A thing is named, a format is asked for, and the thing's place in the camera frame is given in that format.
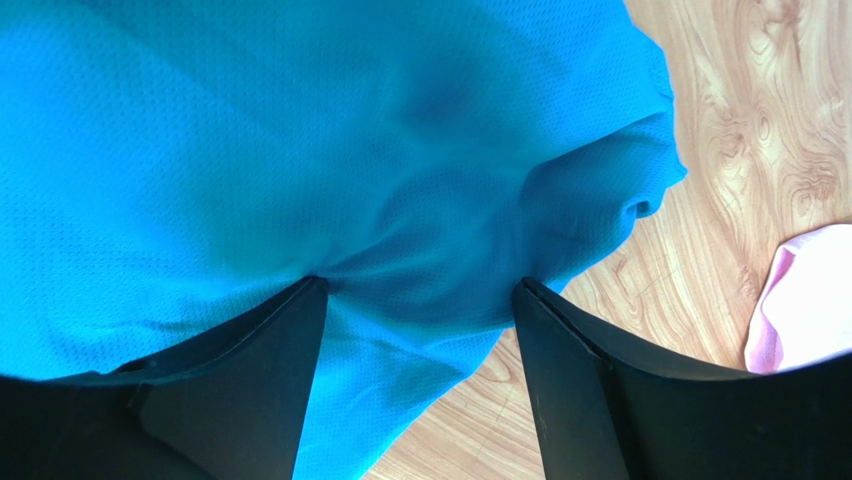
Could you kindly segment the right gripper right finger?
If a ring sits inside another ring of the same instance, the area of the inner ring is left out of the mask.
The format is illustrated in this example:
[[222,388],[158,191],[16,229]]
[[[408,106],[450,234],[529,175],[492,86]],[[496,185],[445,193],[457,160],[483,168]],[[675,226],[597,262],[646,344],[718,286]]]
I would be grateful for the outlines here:
[[549,479],[847,479],[851,358],[756,375],[668,350],[525,278],[512,309]]

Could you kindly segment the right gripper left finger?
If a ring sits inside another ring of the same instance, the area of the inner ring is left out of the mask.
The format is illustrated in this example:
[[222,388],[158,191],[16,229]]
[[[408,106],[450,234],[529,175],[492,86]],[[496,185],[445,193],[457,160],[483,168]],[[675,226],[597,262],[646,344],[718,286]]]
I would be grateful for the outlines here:
[[327,315],[305,278],[118,369],[1,380],[5,479],[288,479]]

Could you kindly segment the teal t shirt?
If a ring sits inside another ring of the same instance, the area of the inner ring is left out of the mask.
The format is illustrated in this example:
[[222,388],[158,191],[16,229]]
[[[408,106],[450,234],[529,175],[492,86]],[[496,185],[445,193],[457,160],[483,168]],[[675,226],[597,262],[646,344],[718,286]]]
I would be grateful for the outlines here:
[[299,479],[357,479],[685,174],[620,1],[5,1],[1,371],[107,372],[315,275]]

